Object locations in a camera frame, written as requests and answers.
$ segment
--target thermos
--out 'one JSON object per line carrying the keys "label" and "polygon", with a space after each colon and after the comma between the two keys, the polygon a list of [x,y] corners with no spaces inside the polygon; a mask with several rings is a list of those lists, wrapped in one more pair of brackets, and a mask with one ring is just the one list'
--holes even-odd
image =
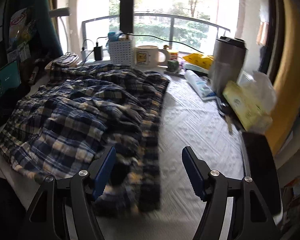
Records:
{"label": "thermos", "polygon": [[228,81],[237,82],[246,56],[244,40],[220,37],[214,45],[214,60],[209,78],[211,89],[221,96]]}

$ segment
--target mug with cartoon print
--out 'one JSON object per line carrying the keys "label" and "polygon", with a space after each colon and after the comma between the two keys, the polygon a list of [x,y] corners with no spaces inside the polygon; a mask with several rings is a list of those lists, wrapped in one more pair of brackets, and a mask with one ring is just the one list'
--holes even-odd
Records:
{"label": "mug with cartoon print", "polygon": [[[165,60],[162,62],[159,61],[159,52],[165,55]],[[157,46],[151,45],[135,47],[134,55],[135,63],[140,67],[166,66],[170,59],[170,54],[166,49],[159,49]]]}

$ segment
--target plaid blanket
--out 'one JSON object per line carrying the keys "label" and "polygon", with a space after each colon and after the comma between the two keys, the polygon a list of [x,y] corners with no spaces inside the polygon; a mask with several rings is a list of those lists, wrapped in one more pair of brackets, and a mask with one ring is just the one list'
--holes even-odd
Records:
{"label": "plaid blanket", "polygon": [[99,215],[159,208],[157,134],[168,79],[126,65],[53,65],[50,82],[18,101],[0,133],[0,152],[12,168],[37,182],[73,176],[117,152]]}

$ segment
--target white mattress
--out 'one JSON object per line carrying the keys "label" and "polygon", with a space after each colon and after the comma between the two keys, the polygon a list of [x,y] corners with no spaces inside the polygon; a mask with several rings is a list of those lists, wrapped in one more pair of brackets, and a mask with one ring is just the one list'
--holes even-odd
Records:
{"label": "white mattress", "polygon": [[[201,219],[205,203],[195,196],[181,161],[181,151],[191,146],[198,158],[225,176],[242,179],[243,161],[236,129],[230,135],[219,116],[215,101],[203,102],[185,79],[169,77],[162,109],[159,132],[161,169],[161,209],[132,218],[98,218],[108,239],[192,239]],[[0,155],[0,168],[22,204],[28,208],[38,185],[13,171]],[[68,226],[76,238],[71,212]],[[232,211],[228,198],[220,239],[227,238]]]}

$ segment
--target yellow cloth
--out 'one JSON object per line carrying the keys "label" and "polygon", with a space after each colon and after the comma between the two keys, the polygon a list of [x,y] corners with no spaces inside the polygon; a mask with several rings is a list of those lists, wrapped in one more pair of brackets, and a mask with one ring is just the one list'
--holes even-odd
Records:
{"label": "yellow cloth", "polygon": [[281,63],[274,82],[278,101],[271,113],[266,138],[275,155],[283,145],[300,109],[300,11],[292,0],[283,0],[285,38]]}

